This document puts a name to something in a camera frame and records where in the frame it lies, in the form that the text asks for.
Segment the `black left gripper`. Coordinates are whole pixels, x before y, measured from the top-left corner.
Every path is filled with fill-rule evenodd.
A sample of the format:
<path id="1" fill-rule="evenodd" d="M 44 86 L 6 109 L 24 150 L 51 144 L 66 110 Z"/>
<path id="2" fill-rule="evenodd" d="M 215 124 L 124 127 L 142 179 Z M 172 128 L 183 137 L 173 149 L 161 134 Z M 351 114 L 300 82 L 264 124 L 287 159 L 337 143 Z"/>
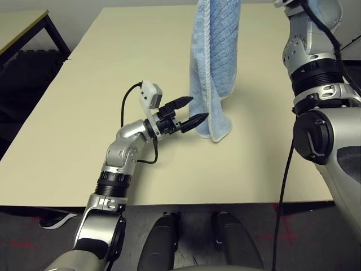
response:
<path id="1" fill-rule="evenodd" d="M 183 108 L 192 100 L 193 97 L 180 97 L 159 108 L 159 111 L 156 113 L 156 125 L 161 135 L 173 134 L 179 130 L 182 133 L 186 133 L 195 129 L 208 117 L 208 113 L 198 113 L 183 123 L 176 120 L 175 110 Z"/>

